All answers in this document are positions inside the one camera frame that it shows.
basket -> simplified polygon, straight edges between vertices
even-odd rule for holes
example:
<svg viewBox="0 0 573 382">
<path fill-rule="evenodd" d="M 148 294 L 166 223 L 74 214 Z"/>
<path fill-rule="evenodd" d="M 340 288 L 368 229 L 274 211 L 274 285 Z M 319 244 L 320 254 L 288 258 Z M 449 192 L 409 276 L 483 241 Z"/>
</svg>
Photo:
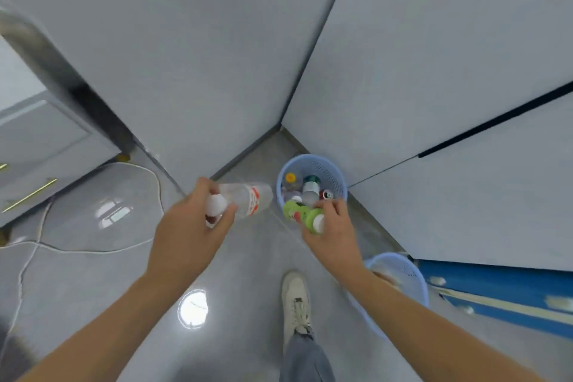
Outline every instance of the basket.
<svg viewBox="0 0 573 382">
<path fill-rule="evenodd" d="M 283 210 L 285 205 L 281 196 L 281 184 L 286 173 L 293 172 L 302 178 L 309 175 L 316 175 L 320 178 L 320 188 L 330 189 L 336 198 L 348 198 L 348 189 L 346 182 L 340 170 L 334 163 L 324 157 L 314 154 L 300 154 L 290 159 L 281 169 L 277 178 L 277 202 Z"/>
<path fill-rule="evenodd" d="M 389 273 L 400 282 L 401 290 L 406 296 L 419 302 L 426 308 L 430 306 L 428 286 L 422 273 L 414 263 L 403 255 L 396 254 L 395 252 L 385 252 L 384 254 L 365 260 L 364 265 L 369 270 L 381 267 L 385 272 Z M 360 314 L 362 314 L 362 317 L 364 317 L 364 320 L 368 323 L 369 328 L 380 337 L 388 339 L 382 329 L 380 329 L 376 322 L 370 318 L 368 313 L 366 313 L 366 310 L 362 308 L 358 301 L 349 292 L 346 292 L 346 294 L 350 303 L 360 312 Z"/>
</svg>

floor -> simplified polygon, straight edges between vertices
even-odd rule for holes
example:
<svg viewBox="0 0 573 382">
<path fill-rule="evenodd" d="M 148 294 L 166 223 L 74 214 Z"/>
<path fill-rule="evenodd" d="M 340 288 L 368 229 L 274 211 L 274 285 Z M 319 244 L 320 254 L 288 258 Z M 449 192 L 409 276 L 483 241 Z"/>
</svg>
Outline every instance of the floor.
<svg viewBox="0 0 573 382">
<path fill-rule="evenodd" d="M 221 182 L 265 181 L 276 175 L 296 149 L 277 133 L 255 149 Z M 141 150 L 134 163 L 160 172 Z M 160 174 L 166 208 L 180 194 Z M 57 197 L 42 241 L 58 248 L 109 250 L 145 241 L 161 218 L 153 175 L 111 165 Z M 114 202 L 127 212 L 116 222 L 100 212 Z M 39 209 L 19 221 L 14 241 L 33 240 Z M 351 207 L 364 257 L 395 250 L 385 231 Z M 18 272 L 31 245 L 0 249 L 0 328 L 18 304 Z M 143 272 L 149 244 L 117 254 L 57 254 L 39 248 L 24 277 L 24 303 L 9 343 L 0 381 L 22 371 L 102 312 Z M 297 227 L 276 204 L 233 225 L 219 253 L 191 289 L 205 290 L 209 312 L 202 328 L 187 329 L 177 304 L 139 348 L 120 381 L 277 381 L 281 363 L 280 284 L 285 272 L 307 277 L 313 326 L 338 380 L 418 381 L 390 342 L 382 341 L 349 305 L 342 290 L 306 248 Z M 433 294 L 432 309 L 495 348 L 533 367 L 549 380 L 573 378 L 573 342 L 502 321 L 460 312 Z"/>
</svg>

white cable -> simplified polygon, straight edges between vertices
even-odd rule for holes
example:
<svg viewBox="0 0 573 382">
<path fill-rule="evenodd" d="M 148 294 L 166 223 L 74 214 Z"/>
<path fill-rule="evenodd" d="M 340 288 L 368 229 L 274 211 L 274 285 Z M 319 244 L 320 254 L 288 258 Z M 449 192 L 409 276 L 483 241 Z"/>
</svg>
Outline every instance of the white cable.
<svg viewBox="0 0 573 382">
<path fill-rule="evenodd" d="M 161 202 L 161 182 L 159 181 L 159 176 L 154 171 L 152 171 L 151 169 L 142 167 L 140 165 L 136 165 L 133 163 L 126 163 L 126 162 L 107 163 L 107 164 L 100 166 L 99 169 L 110 166 L 110 165 L 128 165 L 128 166 L 131 166 L 134 168 L 146 170 L 147 172 L 151 172 L 155 176 L 155 181 L 157 181 L 157 197 L 159 200 L 159 207 L 161 209 L 161 214 L 162 215 L 165 214 L 165 209 L 163 208 L 163 203 Z M 8 328 L 8 331 L 7 331 L 6 336 L 4 338 L 4 344 L 2 344 L 2 349 L 0 349 L 0 367 L 2 366 L 2 361 L 4 359 L 4 354 L 6 353 L 6 350 L 8 348 L 10 336 L 12 334 L 12 331 L 14 330 L 14 327 L 16 326 L 16 320 L 18 320 L 18 314 L 20 313 L 20 308 L 22 307 L 22 303 L 24 301 L 24 274 L 25 274 L 30 262 L 32 261 L 34 255 L 36 254 L 36 251 L 38 250 L 38 248 L 40 248 L 40 247 L 45 248 L 45 249 L 48 249 L 49 251 L 57 252 L 59 254 L 114 254 L 117 252 L 127 251 L 128 249 L 136 248 L 136 247 L 141 246 L 143 244 L 149 243 L 150 241 L 153 240 L 153 238 L 147 239 L 146 241 L 140 241 L 139 243 L 133 244 L 131 246 L 127 246 L 125 248 L 120 248 L 120 249 L 113 249 L 111 251 L 67 251 L 64 249 L 60 249 L 60 248 L 56 248 L 54 246 L 48 245 L 47 243 L 42 243 L 40 240 L 42 239 L 42 233 L 44 232 L 44 224 L 46 223 L 47 213 L 50 211 L 50 209 L 54 203 L 54 200 L 55 200 L 55 197 L 52 197 L 50 199 L 50 201 L 48 202 L 46 208 L 44 209 L 44 212 L 42 214 L 42 218 L 39 221 L 36 239 L 34 241 L 19 241 L 18 243 L 13 243 L 13 244 L 4 246 L 3 248 L 0 248 L 0 250 L 2 250 L 2 249 L 12 248 L 14 246 L 18 246 L 21 244 L 33 244 L 34 245 L 34 249 L 30 253 L 28 260 L 26 260 L 22 270 L 20 270 L 20 273 L 18 275 L 18 306 L 16 307 L 16 311 L 14 312 L 14 316 L 12 317 L 10 327 Z"/>
</svg>

white bottle cap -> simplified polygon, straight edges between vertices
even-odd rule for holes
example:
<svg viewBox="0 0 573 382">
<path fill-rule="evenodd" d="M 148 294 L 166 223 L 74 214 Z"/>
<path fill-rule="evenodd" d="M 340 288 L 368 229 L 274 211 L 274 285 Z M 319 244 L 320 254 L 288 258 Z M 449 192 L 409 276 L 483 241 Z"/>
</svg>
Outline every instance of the white bottle cap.
<svg viewBox="0 0 573 382">
<path fill-rule="evenodd" d="M 228 204 L 223 195 L 210 195 L 205 206 L 205 214 L 215 218 L 227 209 Z"/>
<path fill-rule="evenodd" d="M 324 215 L 317 215 L 312 221 L 312 228 L 315 229 L 317 234 L 324 233 Z"/>
</svg>

person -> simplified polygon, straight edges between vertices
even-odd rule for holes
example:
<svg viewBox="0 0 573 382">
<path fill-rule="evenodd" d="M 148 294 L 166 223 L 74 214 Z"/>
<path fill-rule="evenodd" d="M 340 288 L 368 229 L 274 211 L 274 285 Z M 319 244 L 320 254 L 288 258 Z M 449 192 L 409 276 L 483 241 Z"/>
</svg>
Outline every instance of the person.
<svg viewBox="0 0 573 382">
<path fill-rule="evenodd" d="M 233 224 L 230 205 L 213 228 L 205 204 L 218 185 L 199 178 L 193 192 L 159 222 L 145 273 L 107 310 L 19 379 L 113 381 L 161 316 L 209 265 Z M 388 278 L 367 270 L 343 200 L 324 201 L 324 234 L 303 228 L 303 239 L 332 276 L 365 308 L 425 382 L 539 381 L 533 371 L 496 352 L 466 331 L 406 297 Z M 315 341 L 304 277 L 285 276 L 284 360 L 280 380 L 333 381 L 328 359 Z"/>
</svg>

